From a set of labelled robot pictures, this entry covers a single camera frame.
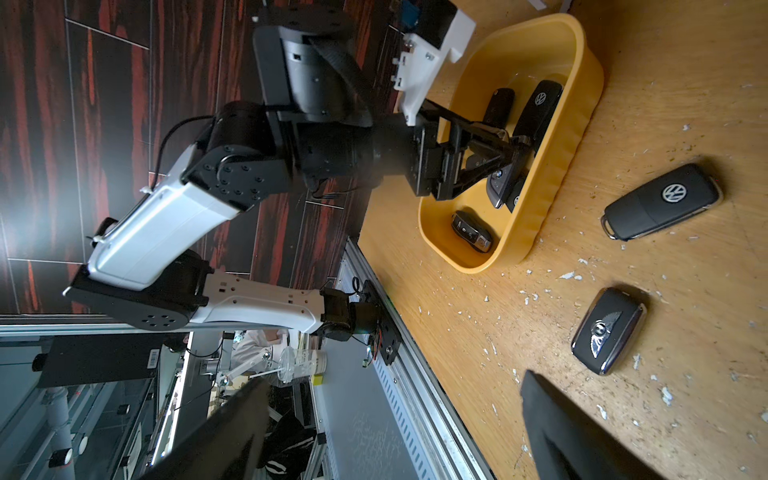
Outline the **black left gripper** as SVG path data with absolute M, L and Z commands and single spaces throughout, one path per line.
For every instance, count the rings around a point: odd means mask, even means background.
M 482 123 L 472 122 L 429 100 L 431 111 L 418 114 L 413 127 L 415 154 L 406 179 L 417 197 L 453 200 L 481 180 L 511 165 L 514 175 L 524 169 L 531 155 L 527 136 L 505 137 Z M 495 150 L 521 149 L 500 154 L 473 169 L 462 168 L 469 144 L 474 141 Z

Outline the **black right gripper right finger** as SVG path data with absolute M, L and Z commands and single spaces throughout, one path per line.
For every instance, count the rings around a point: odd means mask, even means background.
M 542 479 L 658 479 L 660 475 L 532 370 L 521 383 L 522 414 Z

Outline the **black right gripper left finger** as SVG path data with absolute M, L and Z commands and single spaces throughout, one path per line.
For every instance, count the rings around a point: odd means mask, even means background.
M 145 479 L 250 479 L 269 422 L 270 385 L 252 380 L 190 434 Z

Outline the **glossy black car key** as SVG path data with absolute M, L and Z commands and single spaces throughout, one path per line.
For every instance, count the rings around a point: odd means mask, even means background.
M 493 246 L 493 236 L 485 225 L 471 212 L 457 210 L 451 219 L 453 232 L 480 253 L 488 253 Z

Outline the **yellow storage tray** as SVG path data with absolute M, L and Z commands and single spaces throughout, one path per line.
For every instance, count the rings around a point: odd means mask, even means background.
M 561 93 L 541 142 L 511 145 L 524 178 L 516 206 L 494 207 L 484 180 L 454 199 L 425 197 L 420 202 L 422 238 L 461 273 L 479 274 L 527 256 L 600 100 L 604 72 L 581 23 L 557 13 L 488 36 L 473 51 L 458 81 L 450 108 L 468 120 L 480 119 L 496 90 L 514 90 L 507 123 L 512 132 L 535 88 L 545 80 L 559 84 Z

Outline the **black flip car key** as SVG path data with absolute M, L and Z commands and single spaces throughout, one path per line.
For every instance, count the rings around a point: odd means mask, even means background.
M 717 205 L 717 182 L 696 163 L 682 165 L 609 204 L 600 218 L 604 233 L 627 242 L 664 230 Z

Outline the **black car key with ring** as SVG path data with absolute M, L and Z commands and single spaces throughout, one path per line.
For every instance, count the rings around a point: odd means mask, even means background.
M 491 205 L 495 209 L 505 206 L 509 212 L 513 212 L 527 176 L 527 169 L 522 169 L 517 175 L 514 175 L 511 165 L 491 174 L 486 183 L 486 193 Z

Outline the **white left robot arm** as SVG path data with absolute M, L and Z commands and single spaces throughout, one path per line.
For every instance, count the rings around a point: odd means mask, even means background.
M 252 36 L 261 101 L 233 101 L 206 116 L 167 176 L 124 218 L 102 222 L 64 296 L 150 332 L 249 322 L 339 341 L 379 333 L 383 308 L 373 294 L 353 301 L 333 288 L 247 281 L 212 268 L 192 247 L 299 184 L 359 176 L 374 188 L 402 175 L 416 196 L 444 201 L 496 172 L 520 172 L 532 134 L 508 134 L 427 99 L 474 28 L 453 3 L 428 2 L 396 59 L 401 99 L 387 114 L 352 54 L 346 13 L 324 5 L 263 8 Z

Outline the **aluminium rail frame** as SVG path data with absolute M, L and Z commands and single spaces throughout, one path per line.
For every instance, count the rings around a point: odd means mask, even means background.
M 348 241 L 334 286 L 371 282 L 394 344 L 366 365 L 365 336 L 325 341 L 313 396 L 328 479 L 491 479 L 494 474 L 360 248 Z

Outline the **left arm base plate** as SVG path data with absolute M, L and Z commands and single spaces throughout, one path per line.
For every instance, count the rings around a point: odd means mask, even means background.
M 355 304 L 356 326 L 369 335 L 369 346 L 377 359 L 390 366 L 398 358 L 402 335 L 395 323 L 394 307 L 371 280 L 362 284 L 362 293 Z

